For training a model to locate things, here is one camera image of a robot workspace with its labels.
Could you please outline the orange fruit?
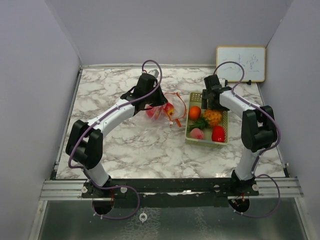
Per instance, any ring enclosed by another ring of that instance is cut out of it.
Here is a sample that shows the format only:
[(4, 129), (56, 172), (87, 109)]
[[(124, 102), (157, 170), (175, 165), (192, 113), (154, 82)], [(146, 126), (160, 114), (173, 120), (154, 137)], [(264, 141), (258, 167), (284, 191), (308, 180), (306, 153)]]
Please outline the orange fruit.
[(201, 116), (202, 110), (199, 106), (192, 106), (189, 108), (189, 112), (188, 112), (188, 118), (191, 121), (196, 121), (199, 119), (199, 117)]

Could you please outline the red apple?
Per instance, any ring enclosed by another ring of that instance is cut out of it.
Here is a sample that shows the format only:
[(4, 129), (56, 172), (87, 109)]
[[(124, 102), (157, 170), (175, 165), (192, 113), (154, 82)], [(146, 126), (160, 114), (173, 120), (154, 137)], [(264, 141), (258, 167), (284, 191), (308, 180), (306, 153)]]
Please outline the red apple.
[(162, 110), (163, 109), (161, 106), (155, 106), (155, 107), (147, 106), (145, 112), (150, 119), (157, 120), (160, 117)]
[(170, 102), (163, 107), (163, 110), (168, 116), (172, 116), (175, 112), (175, 108)]

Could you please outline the clear orange-zipper zip bag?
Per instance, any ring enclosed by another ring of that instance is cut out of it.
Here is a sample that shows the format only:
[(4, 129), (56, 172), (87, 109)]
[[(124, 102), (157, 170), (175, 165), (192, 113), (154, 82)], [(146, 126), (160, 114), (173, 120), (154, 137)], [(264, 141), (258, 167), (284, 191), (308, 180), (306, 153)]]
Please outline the clear orange-zipper zip bag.
[(187, 106), (178, 92), (164, 94), (167, 103), (162, 106), (146, 107), (146, 116), (157, 124), (176, 124), (181, 127), (181, 120), (187, 115)]

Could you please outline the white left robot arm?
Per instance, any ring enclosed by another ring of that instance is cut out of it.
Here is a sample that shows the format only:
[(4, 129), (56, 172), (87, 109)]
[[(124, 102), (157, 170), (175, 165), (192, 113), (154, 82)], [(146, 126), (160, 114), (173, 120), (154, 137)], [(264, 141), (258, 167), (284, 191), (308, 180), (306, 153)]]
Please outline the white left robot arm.
[(167, 102), (156, 72), (143, 72), (136, 86), (124, 93), (110, 109), (87, 122), (77, 120), (73, 124), (65, 152), (69, 160), (78, 165), (72, 166), (69, 162), (69, 168), (81, 168), (95, 182), (94, 193), (106, 197), (111, 190), (108, 183), (111, 177), (101, 163), (104, 138), (123, 121), (145, 111), (146, 107), (160, 107)]

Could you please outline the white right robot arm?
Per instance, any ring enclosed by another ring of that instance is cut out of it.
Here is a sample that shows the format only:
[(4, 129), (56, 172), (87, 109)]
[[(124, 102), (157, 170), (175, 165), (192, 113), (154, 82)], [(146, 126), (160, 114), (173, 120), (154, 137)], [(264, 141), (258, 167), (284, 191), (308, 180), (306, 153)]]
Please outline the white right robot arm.
[(244, 145), (239, 164), (231, 174), (229, 189), (240, 196), (252, 182), (259, 158), (278, 140), (274, 111), (269, 105), (254, 105), (238, 96), (231, 87), (222, 86), (216, 74), (204, 78), (201, 106), (211, 110), (232, 111), (241, 118), (241, 140)]

